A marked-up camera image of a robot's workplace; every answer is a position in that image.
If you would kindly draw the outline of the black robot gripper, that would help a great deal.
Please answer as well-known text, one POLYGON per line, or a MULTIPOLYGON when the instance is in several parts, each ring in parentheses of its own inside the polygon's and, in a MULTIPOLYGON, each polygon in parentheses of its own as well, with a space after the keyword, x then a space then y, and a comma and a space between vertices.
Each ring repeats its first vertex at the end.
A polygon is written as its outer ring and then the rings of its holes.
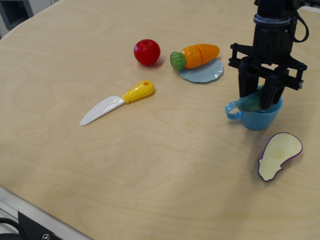
POLYGON ((282 17, 254 16, 255 30, 251 46, 232 44, 229 65, 238 69, 239 96, 252 94, 258 87, 259 78, 265 79, 261 94, 261 109, 277 104, 285 87, 302 88, 303 72, 307 66, 291 56, 295 37, 297 14, 282 17))

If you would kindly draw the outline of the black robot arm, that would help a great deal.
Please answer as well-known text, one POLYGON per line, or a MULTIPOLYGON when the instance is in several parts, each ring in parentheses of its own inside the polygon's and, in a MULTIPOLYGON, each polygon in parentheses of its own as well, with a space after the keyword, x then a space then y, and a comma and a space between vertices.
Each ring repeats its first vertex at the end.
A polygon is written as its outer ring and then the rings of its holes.
POLYGON ((256 0, 257 12, 252 45, 234 43, 229 66, 238 69, 239 101, 237 108, 244 112, 268 110, 279 102, 285 88, 299 90, 307 66, 294 59, 291 51, 295 43, 298 22, 306 22, 298 10, 304 0, 256 0))

